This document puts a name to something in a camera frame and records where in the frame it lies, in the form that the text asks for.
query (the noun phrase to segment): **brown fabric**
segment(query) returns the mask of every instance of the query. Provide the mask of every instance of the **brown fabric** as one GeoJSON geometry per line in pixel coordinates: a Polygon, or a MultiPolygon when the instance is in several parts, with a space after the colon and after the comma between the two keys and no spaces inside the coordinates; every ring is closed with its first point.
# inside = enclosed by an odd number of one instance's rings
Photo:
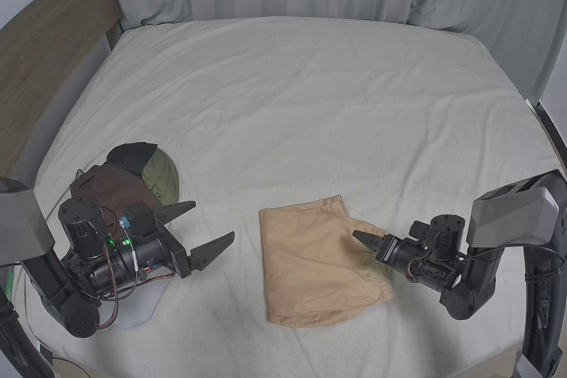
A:
{"type": "Polygon", "coordinates": [[[386,267],[352,237],[355,229],[386,234],[352,219],[340,195],[260,211],[271,323],[333,325],[392,298],[386,267]]]}
{"type": "MultiPolygon", "coordinates": [[[[122,217],[123,208],[138,200],[143,200],[159,210],[159,200],[150,192],[141,177],[112,164],[93,165],[70,185],[71,197],[95,197],[101,206],[110,209],[116,219],[122,217]]],[[[102,210],[104,220],[109,228],[114,224],[113,215],[102,210]]],[[[124,239],[120,227],[112,235],[114,240],[124,239]]]]}

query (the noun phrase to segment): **tan pants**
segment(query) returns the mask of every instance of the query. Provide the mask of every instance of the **tan pants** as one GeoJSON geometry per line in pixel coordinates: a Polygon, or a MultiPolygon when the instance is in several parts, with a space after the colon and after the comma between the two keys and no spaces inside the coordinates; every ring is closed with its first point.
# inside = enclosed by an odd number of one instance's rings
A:
{"type": "Polygon", "coordinates": [[[386,234],[352,219],[340,195],[260,211],[271,323],[333,325],[392,298],[386,267],[352,237],[355,229],[386,234]]]}

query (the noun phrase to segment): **bed frame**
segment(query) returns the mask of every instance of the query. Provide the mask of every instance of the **bed frame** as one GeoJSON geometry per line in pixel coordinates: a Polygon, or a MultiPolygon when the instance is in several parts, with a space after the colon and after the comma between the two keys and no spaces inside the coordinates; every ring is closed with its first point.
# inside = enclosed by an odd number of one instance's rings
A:
{"type": "Polygon", "coordinates": [[[0,30],[0,176],[33,184],[82,91],[68,85],[105,35],[114,47],[121,17],[118,0],[34,0],[0,30]]]}

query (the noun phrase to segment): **wooden headboard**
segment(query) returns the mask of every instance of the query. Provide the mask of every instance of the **wooden headboard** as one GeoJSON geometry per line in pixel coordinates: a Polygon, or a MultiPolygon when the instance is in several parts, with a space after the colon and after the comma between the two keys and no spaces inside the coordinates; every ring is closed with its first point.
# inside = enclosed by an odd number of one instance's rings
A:
{"type": "Polygon", "coordinates": [[[0,175],[10,176],[57,91],[106,33],[117,0],[34,0],[0,30],[0,175]]]}

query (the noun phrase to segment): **mattress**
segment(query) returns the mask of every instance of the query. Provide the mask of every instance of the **mattress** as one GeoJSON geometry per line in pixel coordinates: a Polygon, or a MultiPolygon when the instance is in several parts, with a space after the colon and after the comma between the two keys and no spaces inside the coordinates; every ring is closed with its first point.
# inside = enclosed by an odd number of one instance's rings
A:
{"type": "Polygon", "coordinates": [[[205,271],[172,279],[152,317],[75,339],[25,275],[15,301],[53,352],[115,378],[442,377],[523,334],[522,251],[496,293],[453,320],[424,286],[393,275],[394,298],[339,325],[271,325],[258,211],[342,194],[353,218],[405,237],[414,220],[469,219],[489,189],[560,167],[514,85],[476,39],[420,27],[264,17],[126,32],[70,113],[35,191],[56,239],[78,168],[132,141],[177,164],[197,208],[172,232],[189,250],[230,230],[205,271]]]}

